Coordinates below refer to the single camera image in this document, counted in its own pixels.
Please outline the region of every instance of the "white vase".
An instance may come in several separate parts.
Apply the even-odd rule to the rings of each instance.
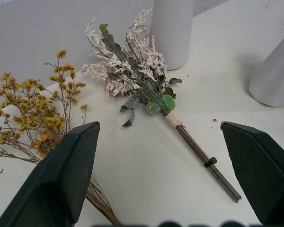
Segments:
[[[284,106],[284,39],[253,73],[249,91],[261,103]]]
[[[155,0],[151,35],[168,70],[182,67],[189,53],[194,0]]]

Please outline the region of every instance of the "gray wall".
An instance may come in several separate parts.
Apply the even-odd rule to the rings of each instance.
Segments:
[[[226,0],[196,0],[195,15]],[[108,23],[117,42],[122,42],[135,16],[153,5],[154,0],[14,0],[0,5],[0,77],[9,71],[22,81],[40,78],[44,85],[55,63],[55,53],[67,49],[65,63],[79,71],[92,61],[84,31],[89,21]]]

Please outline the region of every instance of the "black rubber band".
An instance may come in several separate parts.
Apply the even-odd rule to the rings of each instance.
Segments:
[[[208,162],[204,164],[205,168],[210,167],[213,164],[216,164],[218,161],[215,157],[212,157]]]

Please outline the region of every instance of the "bundle of stems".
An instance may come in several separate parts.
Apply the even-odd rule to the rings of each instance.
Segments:
[[[227,194],[238,202],[241,196],[213,165],[213,159],[208,158],[171,112],[175,108],[176,94],[167,84],[182,83],[182,80],[166,79],[166,65],[162,54],[155,50],[155,37],[153,36],[150,42],[150,38],[146,35],[145,21],[151,10],[139,14],[134,25],[127,30],[123,50],[119,44],[115,43],[114,37],[107,30],[107,24],[101,24],[99,27],[102,38],[96,34],[94,25],[97,18],[93,18],[85,33],[93,51],[91,55],[100,58],[102,62],[84,65],[82,73],[103,80],[108,96],[129,97],[129,100],[121,107],[121,112],[131,110],[130,119],[123,127],[132,126],[134,108],[138,103],[144,104],[151,114],[162,113]]]
[[[38,164],[42,158],[52,152],[60,143],[62,137],[71,130],[71,108],[76,105],[76,96],[80,88],[86,86],[83,82],[75,82],[75,68],[72,65],[61,65],[61,59],[66,56],[66,50],[60,50],[57,54],[57,64],[45,63],[53,66],[54,76],[49,77],[51,81],[58,84],[60,91],[51,92],[46,89],[40,80],[27,79],[21,84],[11,76],[9,72],[2,74],[0,87],[0,99],[4,99],[0,106],[0,157],[20,159],[30,163]],[[71,82],[66,84],[66,76],[70,76]],[[51,97],[43,95],[43,91],[50,93]],[[54,102],[63,107],[60,113]],[[18,116],[11,117],[4,112],[6,106],[14,106]],[[85,123],[88,104],[82,105],[82,118]],[[21,136],[26,135],[27,142]],[[92,203],[112,224],[122,225],[115,216],[108,201],[105,199],[97,182],[89,183],[86,199]]]

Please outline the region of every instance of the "twine wrapping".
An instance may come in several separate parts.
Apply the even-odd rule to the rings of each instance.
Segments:
[[[178,125],[181,125],[182,123],[178,121],[178,119],[172,114],[172,112],[169,112],[169,114],[165,117],[174,128],[176,128]]]

